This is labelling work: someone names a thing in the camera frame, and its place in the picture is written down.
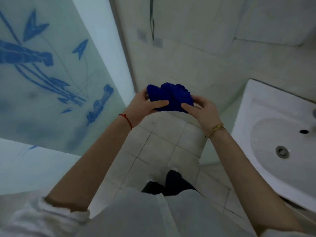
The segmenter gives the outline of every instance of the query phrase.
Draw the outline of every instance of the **crumpled blue cloth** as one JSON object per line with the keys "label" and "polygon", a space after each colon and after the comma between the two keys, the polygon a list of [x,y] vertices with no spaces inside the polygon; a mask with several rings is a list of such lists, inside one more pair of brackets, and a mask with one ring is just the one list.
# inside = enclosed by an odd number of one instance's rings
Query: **crumpled blue cloth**
{"label": "crumpled blue cloth", "polygon": [[193,106],[193,99],[190,92],[180,84],[164,83],[161,87],[148,85],[147,92],[150,101],[168,100],[169,104],[164,107],[156,108],[157,111],[182,111],[187,113],[181,103],[187,103]]}

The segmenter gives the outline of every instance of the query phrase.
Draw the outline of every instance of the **hand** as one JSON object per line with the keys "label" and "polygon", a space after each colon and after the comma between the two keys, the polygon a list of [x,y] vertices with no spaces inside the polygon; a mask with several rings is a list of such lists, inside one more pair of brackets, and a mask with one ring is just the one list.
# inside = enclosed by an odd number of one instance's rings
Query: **hand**
{"label": "hand", "polygon": [[147,101],[148,93],[147,88],[138,92],[132,102],[125,109],[123,114],[126,114],[127,118],[132,124],[132,127],[137,126],[145,116],[157,112],[155,108],[164,107],[169,104],[168,100]]}
{"label": "hand", "polygon": [[191,97],[194,103],[198,104],[202,108],[198,106],[191,106],[187,103],[182,103],[181,107],[198,120],[205,135],[207,135],[215,126],[222,125],[216,106],[213,102],[202,96],[192,95]]}

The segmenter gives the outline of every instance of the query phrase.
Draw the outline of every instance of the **drain plug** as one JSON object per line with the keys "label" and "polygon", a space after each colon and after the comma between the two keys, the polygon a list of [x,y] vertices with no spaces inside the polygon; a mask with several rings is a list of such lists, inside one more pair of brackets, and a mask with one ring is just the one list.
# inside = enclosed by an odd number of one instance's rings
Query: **drain plug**
{"label": "drain plug", "polygon": [[276,154],[278,155],[278,157],[280,157],[282,159],[286,159],[290,155],[289,151],[284,146],[278,146],[276,148]]}

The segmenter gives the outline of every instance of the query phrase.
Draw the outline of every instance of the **black wire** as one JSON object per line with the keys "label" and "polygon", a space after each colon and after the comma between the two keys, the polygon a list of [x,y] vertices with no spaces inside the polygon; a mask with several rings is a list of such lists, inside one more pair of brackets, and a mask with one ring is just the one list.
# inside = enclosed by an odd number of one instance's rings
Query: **black wire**
{"label": "black wire", "polygon": [[150,0],[150,20],[149,21],[150,21],[151,35],[154,40],[155,21],[154,21],[154,16],[153,16],[153,10],[154,10],[154,0]]}

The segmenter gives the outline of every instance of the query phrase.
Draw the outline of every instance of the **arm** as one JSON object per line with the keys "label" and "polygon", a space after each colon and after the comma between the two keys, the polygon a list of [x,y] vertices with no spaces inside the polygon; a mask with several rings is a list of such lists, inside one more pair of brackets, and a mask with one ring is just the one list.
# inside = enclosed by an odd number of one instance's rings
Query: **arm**
{"label": "arm", "polygon": [[[168,101],[146,101],[147,89],[136,94],[123,112],[132,126],[137,126],[154,109],[168,105]],[[118,116],[89,148],[89,150],[63,176],[45,198],[54,207],[71,211],[86,211],[101,185],[131,128],[123,116]]]}
{"label": "arm", "polygon": [[[222,123],[216,107],[203,97],[192,98],[202,108],[185,103],[181,106],[199,121],[208,134],[214,126]],[[210,140],[256,233],[260,235],[266,229],[302,232],[290,209],[261,177],[230,134],[226,130],[218,130]]]}

